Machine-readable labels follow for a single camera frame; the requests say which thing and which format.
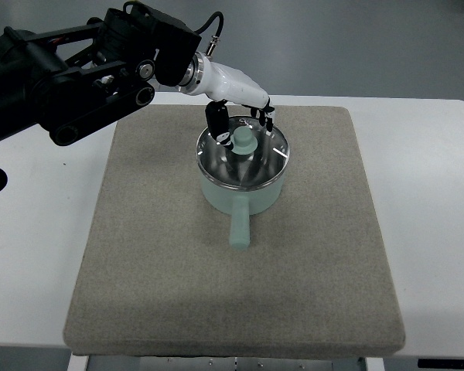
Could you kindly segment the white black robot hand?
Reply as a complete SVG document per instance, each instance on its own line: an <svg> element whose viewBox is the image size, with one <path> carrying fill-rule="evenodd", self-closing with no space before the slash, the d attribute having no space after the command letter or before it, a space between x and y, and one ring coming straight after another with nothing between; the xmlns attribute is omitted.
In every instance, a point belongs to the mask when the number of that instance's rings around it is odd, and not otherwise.
<svg viewBox="0 0 464 371"><path fill-rule="evenodd" d="M234 149L228 102L249 108L266 133L273 132L275 108L267 92L242 71L212 62L202 53L193 57L178 90L190 96L204 94L210 99L205 108L208 131L217 144L228 150Z"/></svg>

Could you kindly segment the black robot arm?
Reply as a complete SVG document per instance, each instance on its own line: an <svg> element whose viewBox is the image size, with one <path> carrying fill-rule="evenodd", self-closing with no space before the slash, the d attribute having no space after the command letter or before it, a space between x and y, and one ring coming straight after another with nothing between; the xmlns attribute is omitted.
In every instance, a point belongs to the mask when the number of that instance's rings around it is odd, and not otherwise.
<svg viewBox="0 0 464 371"><path fill-rule="evenodd" d="M84 26L0 36L0 141L38 124L71 145L148 105L151 79L174 87L200 44L198 32L138 1Z"/></svg>

